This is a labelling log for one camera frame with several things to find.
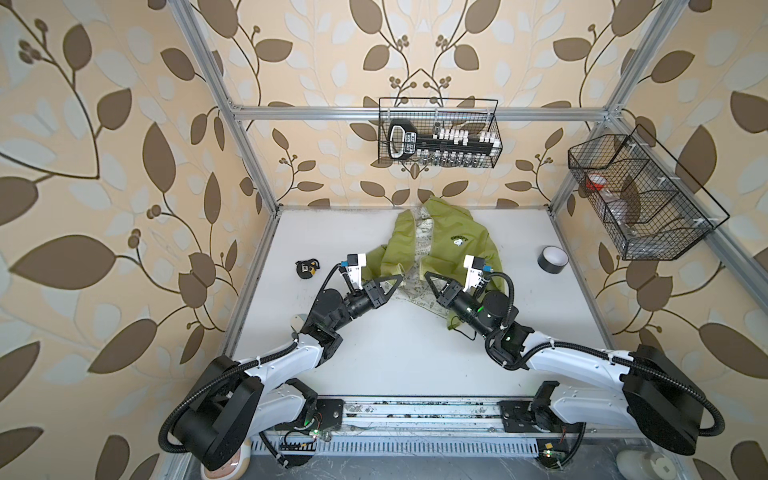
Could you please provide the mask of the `green jacket with patterned lining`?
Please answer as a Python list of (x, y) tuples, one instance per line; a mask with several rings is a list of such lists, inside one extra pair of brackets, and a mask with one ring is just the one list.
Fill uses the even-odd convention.
[(421, 207), (397, 216), (388, 242), (367, 253), (362, 278), (368, 281), (401, 275), (400, 298), (444, 318), (447, 328), (453, 330), (460, 321), (437, 304), (425, 274), (433, 272), (464, 283), (464, 260), (468, 255), (484, 259), (494, 271), (503, 269), (488, 229), (475, 221), (469, 210), (431, 197)]

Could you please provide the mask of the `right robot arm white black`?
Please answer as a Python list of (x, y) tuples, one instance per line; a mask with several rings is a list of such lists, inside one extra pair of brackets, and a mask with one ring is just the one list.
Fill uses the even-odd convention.
[(724, 433), (724, 415), (659, 349), (598, 349), (559, 340), (517, 321), (509, 275), (484, 272), (477, 286), (428, 272), (437, 303), (469, 325), (486, 355), (506, 371), (554, 374), (531, 400), (545, 429), (559, 424), (632, 428), (672, 453), (692, 456), (699, 438)]

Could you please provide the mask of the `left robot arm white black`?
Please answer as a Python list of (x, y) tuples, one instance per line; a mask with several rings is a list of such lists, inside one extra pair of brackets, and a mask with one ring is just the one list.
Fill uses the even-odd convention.
[(299, 375), (328, 361), (343, 341), (340, 329), (388, 303), (402, 281), (375, 278), (346, 295), (324, 287), (285, 346), (243, 361), (214, 358), (162, 423), (160, 449), (190, 453), (213, 472), (242, 457), (253, 437), (312, 420), (317, 394)]

